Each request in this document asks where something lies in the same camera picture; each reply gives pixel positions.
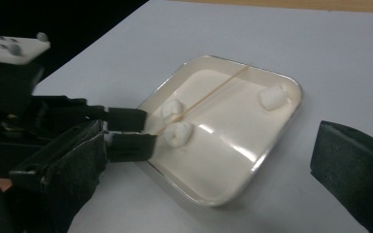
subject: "wooden stick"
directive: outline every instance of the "wooden stick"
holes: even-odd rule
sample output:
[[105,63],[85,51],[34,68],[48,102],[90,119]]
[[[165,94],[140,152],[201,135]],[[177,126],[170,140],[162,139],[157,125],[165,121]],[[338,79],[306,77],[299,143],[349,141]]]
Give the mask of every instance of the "wooden stick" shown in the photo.
[[[227,80],[225,80],[224,82],[222,82],[221,84],[219,84],[217,87],[215,87],[213,90],[211,90],[208,94],[206,94],[204,97],[202,97],[200,100],[196,101],[195,104],[191,105],[189,108],[187,108],[181,115],[175,117],[174,119],[172,119],[168,124],[170,123],[173,123],[173,122],[176,122],[178,121],[179,119],[181,119],[183,116],[185,116],[187,113],[189,113],[192,109],[194,109],[196,106],[198,106],[200,103],[202,103],[204,100],[208,99],[208,97],[210,97],[212,94],[214,94],[217,90],[221,89],[223,86],[225,86],[227,83],[229,83],[231,80],[233,80],[234,78],[236,78],[237,76],[241,75],[245,70],[248,69],[248,65],[244,66],[241,70],[239,70],[237,73],[235,73],[235,75],[229,77]],[[163,126],[162,128],[160,128],[156,133],[155,135],[159,136],[160,134],[162,134],[162,132],[165,130],[165,126]]]

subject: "metal tray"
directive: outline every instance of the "metal tray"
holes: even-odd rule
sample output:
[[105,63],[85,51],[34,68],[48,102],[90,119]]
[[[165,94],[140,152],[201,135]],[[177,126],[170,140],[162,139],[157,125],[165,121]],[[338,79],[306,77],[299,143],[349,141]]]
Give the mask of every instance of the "metal tray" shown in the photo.
[[[171,99],[193,105],[245,64],[202,56],[185,63],[139,108],[149,116],[145,132],[164,123],[160,106]],[[258,93],[281,84],[288,101],[267,111]],[[183,117],[194,131],[185,146],[156,140],[149,164],[189,200],[203,206],[225,204],[244,189],[298,110],[303,93],[293,79],[250,66]]]

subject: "toothpick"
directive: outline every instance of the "toothpick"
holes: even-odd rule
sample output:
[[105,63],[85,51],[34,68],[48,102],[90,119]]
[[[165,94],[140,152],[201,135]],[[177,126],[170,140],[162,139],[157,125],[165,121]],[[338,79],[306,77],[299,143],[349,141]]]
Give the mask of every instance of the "toothpick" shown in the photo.
[[[174,119],[172,119],[168,124],[176,122],[179,119],[181,119],[183,116],[185,116],[187,113],[189,113],[192,109],[194,109],[196,106],[198,106],[204,100],[208,99],[208,97],[210,97],[212,94],[214,94],[215,92],[217,92],[219,89],[221,89],[227,83],[229,83],[231,80],[233,80],[234,78],[236,78],[239,75],[241,75],[245,70],[248,69],[248,67],[250,67],[250,66],[248,66],[248,65],[244,66],[241,70],[239,70],[237,73],[235,73],[235,75],[229,77],[227,80],[225,80],[224,82],[222,82],[221,84],[219,84],[217,87],[215,87],[213,90],[211,90],[208,94],[206,94],[204,97],[202,97],[201,99],[199,99],[198,101],[196,101],[193,105],[191,105],[189,108],[187,108],[181,115],[179,115],[179,116],[175,117]],[[166,127],[166,125],[163,126],[162,128],[160,128],[155,133],[155,135],[159,136],[160,134],[162,134],[162,132],[165,130],[165,127]]]

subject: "rectangular tray with rounded corners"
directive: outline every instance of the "rectangular tray with rounded corners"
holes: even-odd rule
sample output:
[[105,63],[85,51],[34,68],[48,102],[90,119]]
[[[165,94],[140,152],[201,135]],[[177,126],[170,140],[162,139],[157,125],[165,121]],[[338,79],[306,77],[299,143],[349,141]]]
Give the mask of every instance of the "rectangular tray with rounded corners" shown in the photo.
[[[213,56],[185,63],[139,107],[149,114],[145,132],[155,134],[165,125],[163,103],[178,99],[185,110],[244,66]],[[275,84],[284,87],[288,100],[267,111],[258,93]],[[247,185],[302,97],[293,79],[250,66],[181,119],[193,124],[186,145],[172,148],[159,136],[149,163],[189,200],[203,206],[225,204]]]

